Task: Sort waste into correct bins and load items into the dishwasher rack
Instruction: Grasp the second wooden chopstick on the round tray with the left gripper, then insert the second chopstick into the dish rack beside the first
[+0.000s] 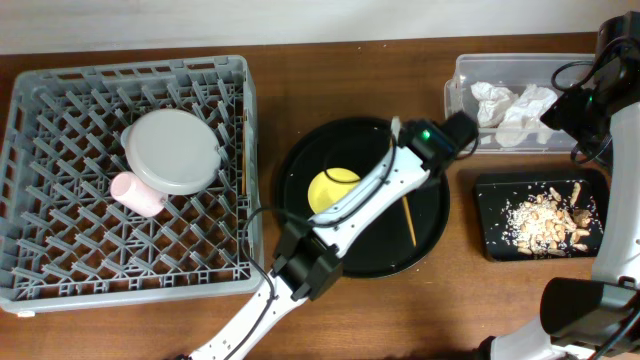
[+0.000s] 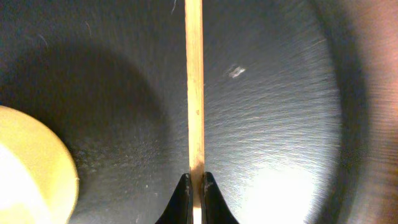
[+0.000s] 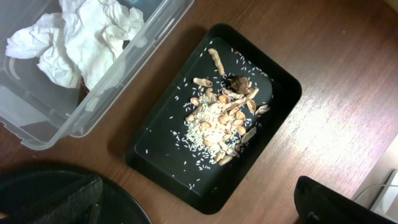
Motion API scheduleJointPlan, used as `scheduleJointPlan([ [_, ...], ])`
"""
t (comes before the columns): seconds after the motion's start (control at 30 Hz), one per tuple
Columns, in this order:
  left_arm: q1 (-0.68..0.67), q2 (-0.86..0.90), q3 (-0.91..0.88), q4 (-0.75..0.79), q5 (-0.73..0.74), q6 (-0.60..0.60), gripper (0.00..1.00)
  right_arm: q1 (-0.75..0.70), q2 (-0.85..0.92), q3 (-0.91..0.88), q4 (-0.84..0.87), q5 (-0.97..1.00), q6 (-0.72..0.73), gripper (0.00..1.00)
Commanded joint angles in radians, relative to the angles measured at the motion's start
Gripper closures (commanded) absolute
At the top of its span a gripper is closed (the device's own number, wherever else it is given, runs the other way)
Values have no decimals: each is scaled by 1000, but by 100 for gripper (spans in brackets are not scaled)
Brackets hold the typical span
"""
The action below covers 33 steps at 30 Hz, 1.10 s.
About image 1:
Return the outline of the large white napkin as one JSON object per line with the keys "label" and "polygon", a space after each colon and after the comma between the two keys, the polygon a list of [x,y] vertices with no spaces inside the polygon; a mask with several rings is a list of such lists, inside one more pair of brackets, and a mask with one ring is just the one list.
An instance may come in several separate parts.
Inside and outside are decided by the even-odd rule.
{"label": "large white napkin", "polygon": [[515,147],[526,139],[526,130],[546,129],[540,118],[557,99],[553,90],[529,84],[505,111],[495,135],[496,141],[502,147]]}

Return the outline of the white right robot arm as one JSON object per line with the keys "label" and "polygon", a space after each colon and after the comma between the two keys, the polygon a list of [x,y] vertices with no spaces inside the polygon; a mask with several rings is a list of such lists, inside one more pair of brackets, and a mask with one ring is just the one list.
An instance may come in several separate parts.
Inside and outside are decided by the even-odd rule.
{"label": "white right robot arm", "polygon": [[542,117],[574,138],[612,182],[589,186],[600,220],[587,241],[595,262],[588,280],[556,277],[540,313],[519,330],[485,339],[482,359],[575,359],[639,351],[639,15],[604,22],[586,78],[564,89]]}

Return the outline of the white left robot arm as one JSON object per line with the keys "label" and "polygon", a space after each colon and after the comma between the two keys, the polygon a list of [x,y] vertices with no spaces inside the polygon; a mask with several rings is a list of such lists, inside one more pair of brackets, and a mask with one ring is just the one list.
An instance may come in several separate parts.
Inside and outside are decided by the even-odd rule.
{"label": "white left robot arm", "polygon": [[356,186],[326,210],[305,219],[285,209],[287,222],[270,270],[243,308],[193,359],[242,359],[292,310],[323,295],[343,273],[357,237],[404,195],[440,177],[478,136],[475,120],[457,112],[438,124],[400,122],[385,131],[385,153]]}

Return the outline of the white round plate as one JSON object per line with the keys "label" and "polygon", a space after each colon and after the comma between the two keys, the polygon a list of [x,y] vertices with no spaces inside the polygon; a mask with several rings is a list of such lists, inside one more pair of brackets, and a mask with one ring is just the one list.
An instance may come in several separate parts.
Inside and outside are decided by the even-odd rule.
{"label": "white round plate", "polygon": [[160,109],[141,116],[123,131],[121,143],[132,172],[170,195],[206,189],[222,163],[212,128],[182,110]]}

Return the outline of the wooden chopstick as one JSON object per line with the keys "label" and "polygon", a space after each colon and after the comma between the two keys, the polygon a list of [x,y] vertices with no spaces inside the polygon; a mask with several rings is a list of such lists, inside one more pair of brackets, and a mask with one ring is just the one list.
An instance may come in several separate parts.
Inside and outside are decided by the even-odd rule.
{"label": "wooden chopstick", "polygon": [[403,196],[401,201],[402,201],[403,210],[404,210],[404,214],[405,214],[405,219],[406,219],[406,223],[407,223],[407,227],[408,227],[408,231],[409,231],[409,236],[410,236],[412,245],[415,248],[417,246],[417,239],[416,239],[416,234],[415,234],[415,229],[414,229],[414,225],[413,225],[412,214],[411,214],[411,210],[410,210],[409,201],[408,201],[407,196]]}
{"label": "wooden chopstick", "polygon": [[242,170],[242,177],[241,177],[241,195],[242,196],[246,196],[247,190],[247,145],[246,145],[246,135],[247,135],[247,128],[248,128],[248,117],[247,117],[247,112],[243,111],[243,116],[242,116],[242,162],[241,162],[241,170]]}

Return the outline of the small white napkin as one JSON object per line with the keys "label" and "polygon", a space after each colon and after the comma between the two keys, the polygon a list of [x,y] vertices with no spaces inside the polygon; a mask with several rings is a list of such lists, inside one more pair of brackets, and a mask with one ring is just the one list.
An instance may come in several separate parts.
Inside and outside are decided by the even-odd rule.
{"label": "small white napkin", "polygon": [[506,111],[519,96],[506,87],[496,87],[487,82],[476,82],[471,93],[478,101],[477,121],[481,128],[497,127]]}

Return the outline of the pink cup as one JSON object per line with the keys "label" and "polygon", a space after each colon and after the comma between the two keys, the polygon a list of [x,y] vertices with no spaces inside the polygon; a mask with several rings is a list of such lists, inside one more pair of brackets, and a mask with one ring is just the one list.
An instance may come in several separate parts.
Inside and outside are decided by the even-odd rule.
{"label": "pink cup", "polygon": [[143,217],[159,214],[168,199],[167,194],[149,187],[133,172],[117,174],[109,190],[117,202]]}

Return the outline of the yellow bowl with food scraps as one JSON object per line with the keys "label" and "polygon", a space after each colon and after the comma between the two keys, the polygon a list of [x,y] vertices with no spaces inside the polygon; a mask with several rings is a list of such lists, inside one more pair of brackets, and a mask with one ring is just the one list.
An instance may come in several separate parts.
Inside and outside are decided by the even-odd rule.
{"label": "yellow bowl with food scraps", "polygon": [[320,172],[313,178],[307,191],[308,203],[314,214],[324,212],[341,200],[360,181],[356,173],[345,168],[330,168],[327,172],[330,177]]}

